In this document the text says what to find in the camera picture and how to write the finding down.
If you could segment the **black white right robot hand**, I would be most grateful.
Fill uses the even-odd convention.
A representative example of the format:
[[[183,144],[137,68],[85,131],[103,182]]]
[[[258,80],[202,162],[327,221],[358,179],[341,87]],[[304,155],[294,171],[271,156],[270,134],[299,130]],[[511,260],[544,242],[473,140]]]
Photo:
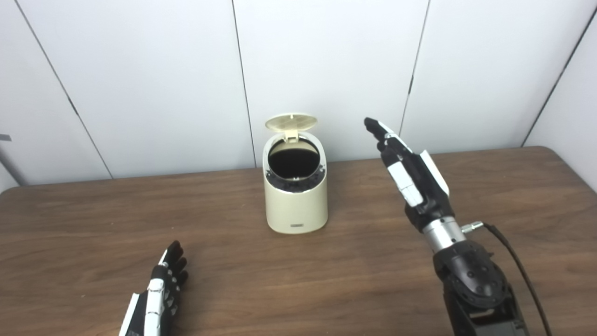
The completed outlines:
[[[364,125],[377,140],[382,163],[403,196],[405,214],[419,231],[435,220],[454,217],[449,187],[427,151],[413,152],[389,127],[366,117]]]

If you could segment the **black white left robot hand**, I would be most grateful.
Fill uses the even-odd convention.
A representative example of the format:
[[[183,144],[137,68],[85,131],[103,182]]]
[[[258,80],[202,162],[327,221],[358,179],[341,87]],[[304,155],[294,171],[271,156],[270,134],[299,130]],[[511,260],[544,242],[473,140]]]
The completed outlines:
[[[133,293],[120,336],[168,336],[180,307],[181,290],[188,280],[187,259],[178,240],[173,241],[152,268],[147,289]]]

